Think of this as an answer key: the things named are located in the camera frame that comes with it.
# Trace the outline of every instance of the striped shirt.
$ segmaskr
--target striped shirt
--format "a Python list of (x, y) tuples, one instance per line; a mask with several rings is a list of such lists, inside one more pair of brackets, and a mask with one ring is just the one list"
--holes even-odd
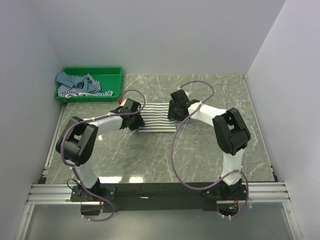
[(106, 92), (101, 92), (101, 87), (100, 87), (99, 81), (94, 80), (90, 74), (87, 74), (85, 77), (87, 77), (88, 80), (90, 81), (90, 83), (92, 85), (94, 85), (95, 87), (97, 87), (100, 92), (88, 93), (88, 92), (84, 92), (83, 88), (69, 87), (64, 84), (61, 84), (58, 88), (58, 93), (57, 93), (58, 97), (68, 99), (71, 97), (78, 97), (78, 96), (100, 96), (100, 97), (103, 97), (103, 96), (112, 96), (114, 94), (114, 92), (111, 90), (106, 91)]

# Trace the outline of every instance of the metal frame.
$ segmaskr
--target metal frame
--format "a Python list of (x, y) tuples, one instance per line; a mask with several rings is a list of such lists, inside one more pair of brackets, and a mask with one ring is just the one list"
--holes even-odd
[(293, 240), (303, 239), (291, 202), (283, 202), (283, 208), (286, 219), (288, 220)]
[(45, 165), (44, 165), (45, 168), (46, 167), (49, 168), (50, 165), (51, 165), (52, 157), (53, 157), (53, 154), (55, 152), (54, 151), (55, 150), (55, 143), (56, 143), (57, 135), (58, 135), (58, 133), (60, 131), (60, 128), (61, 128), (61, 120), (62, 120), (62, 116), (63, 116), (64, 111), (65, 111), (66, 105), (67, 104), (64, 103), (62, 105), (62, 108), (61, 108), (61, 111), (60, 111), (60, 115), (59, 115), (58, 122), (57, 122), (55, 130), (54, 130), (54, 134), (53, 134), (53, 138), (52, 138), (51, 145), (50, 145), (50, 148), (49, 148), (49, 152), (48, 152), (48, 155), (47, 155), (46, 160), (45, 160)]
[[(80, 205), (99, 204), (99, 202), (71, 202), (72, 190), (66, 184), (33, 184), (26, 201), (27, 205)], [(249, 199), (252, 203), (286, 203), (290, 197), (284, 182), (250, 182)], [(217, 203), (231, 203), (232, 201), (217, 201)]]
[(34, 204), (27, 204), (24, 208), (22, 219), (18, 227), (18, 231), (15, 235), (15, 240), (24, 240), (27, 234), (29, 223), (31, 220), (32, 213), (34, 211)]
[(50, 167), (49, 166), (45, 166), (43, 168), (43, 172), (42, 172), (42, 178), (47, 178), (48, 177), (48, 174), (49, 174), (49, 170), (50, 170)]

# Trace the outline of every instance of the glass panel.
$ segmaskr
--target glass panel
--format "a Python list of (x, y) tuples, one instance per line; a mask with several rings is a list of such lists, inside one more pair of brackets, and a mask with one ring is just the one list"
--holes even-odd
[(106, 222), (81, 218), (78, 205), (36, 205), (28, 240), (292, 240), (282, 203), (256, 203), (238, 218), (202, 210), (126, 211)]

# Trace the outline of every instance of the cloth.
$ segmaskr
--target cloth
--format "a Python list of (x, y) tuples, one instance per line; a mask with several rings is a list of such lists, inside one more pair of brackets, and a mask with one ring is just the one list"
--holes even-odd
[(86, 76), (83, 76), (83, 77), (68, 76), (68, 75), (67, 76), (86, 79), (83, 81), (83, 83), (85, 83), (85, 82), (89, 83), (89, 88), (88, 88), (88, 85), (86, 85), (87, 91), (88, 91), (88, 89), (92, 90), (94, 88), (96, 90), (96, 91), (94, 91), (94, 93), (85, 92), (85, 85), (81, 84), (81, 82), (78, 82), (77, 86), (80, 87), (82, 85), (83, 86), (82, 88), (70, 87), (70, 86), (74, 86), (74, 84), (70, 81), (66, 81), (65, 83), (68, 85), (65, 85), (64, 83), (61, 82), (61, 80), (63, 81), (64, 79), (66, 79), (66, 78), (63, 78), (64, 75), (62, 75), (62, 78), (59, 78), (59, 81), (58, 81), (58, 77), (60, 75), (61, 75), (61, 73), (56, 78), (56, 81), (61, 83), (60, 87), (58, 88), (58, 92), (57, 92), (58, 97), (62, 97), (62, 98), (71, 98), (71, 97), (76, 97), (76, 96), (100, 96), (100, 97), (103, 97), (103, 96), (112, 96), (114, 94), (114, 92), (111, 90), (109, 90), (107, 92), (101, 92), (100, 83), (97, 80), (94, 80), (90, 74), (87, 74)]
[(146, 103), (140, 112), (145, 125), (138, 128), (139, 133), (174, 133), (176, 121), (168, 119), (169, 103)]
[(92, 84), (92, 77), (90, 74), (85, 76), (70, 76), (65, 72), (61, 72), (57, 77), (56, 81), (69, 88), (83, 89), (83, 92), (95, 94), (100, 93), (101, 89)]

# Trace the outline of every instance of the light blue cloth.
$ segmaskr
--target light blue cloth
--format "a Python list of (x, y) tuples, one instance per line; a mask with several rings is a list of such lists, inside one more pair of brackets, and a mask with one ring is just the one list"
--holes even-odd
[(56, 81), (70, 88), (82, 89), (85, 93), (95, 94), (100, 93), (101, 90), (92, 84), (92, 80), (85, 76), (70, 76), (65, 72), (61, 72)]
[(71, 98), (71, 97), (77, 97), (77, 96), (105, 97), (105, 96), (112, 96), (114, 94), (114, 92), (111, 90), (106, 92), (101, 92), (101, 86), (99, 81), (94, 80), (90, 74), (87, 74), (86, 77), (91, 80), (91, 84), (93, 86), (98, 88), (99, 92), (96, 92), (96, 93), (84, 92), (83, 88), (69, 87), (67, 85), (60, 84), (57, 92), (58, 97), (61, 97), (61, 98)]

